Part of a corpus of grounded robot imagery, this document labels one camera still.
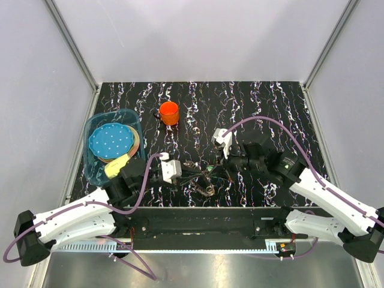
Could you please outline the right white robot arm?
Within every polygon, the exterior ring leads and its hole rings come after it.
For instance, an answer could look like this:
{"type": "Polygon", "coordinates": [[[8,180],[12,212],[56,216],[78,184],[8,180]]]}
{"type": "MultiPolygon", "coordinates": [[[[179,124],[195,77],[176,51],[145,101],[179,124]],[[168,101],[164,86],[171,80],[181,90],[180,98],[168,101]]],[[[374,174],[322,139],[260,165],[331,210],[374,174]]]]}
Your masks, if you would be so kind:
{"type": "Polygon", "coordinates": [[[244,144],[237,150],[222,140],[213,143],[217,147],[217,164],[226,178],[233,179],[238,172],[250,172],[308,198],[330,214],[322,217],[283,207],[271,227],[276,236],[303,234],[322,238],[342,246],[360,261],[374,261],[383,242],[383,209],[348,196],[295,154],[260,143],[244,144]]]}

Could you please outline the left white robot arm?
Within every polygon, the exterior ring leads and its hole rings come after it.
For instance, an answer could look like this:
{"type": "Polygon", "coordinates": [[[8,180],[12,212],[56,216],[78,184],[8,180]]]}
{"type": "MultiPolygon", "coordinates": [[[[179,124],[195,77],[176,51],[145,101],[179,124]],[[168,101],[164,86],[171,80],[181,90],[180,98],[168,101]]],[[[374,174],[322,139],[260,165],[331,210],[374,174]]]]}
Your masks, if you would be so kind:
{"type": "Polygon", "coordinates": [[[124,237],[130,229],[126,218],[138,209],[147,183],[182,185],[204,175],[171,159],[166,152],[154,154],[148,161],[125,154],[108,163],[104,173],[108,182],[77,201],[39,214],[21,212],[4,262],[12,261],[8,254],[13,247],[19,254],[16,261],[31,266],[73,241],[111,234],[124,237]],[[152,169],[155,158],[160,159],[160,166],[152,169]]]}

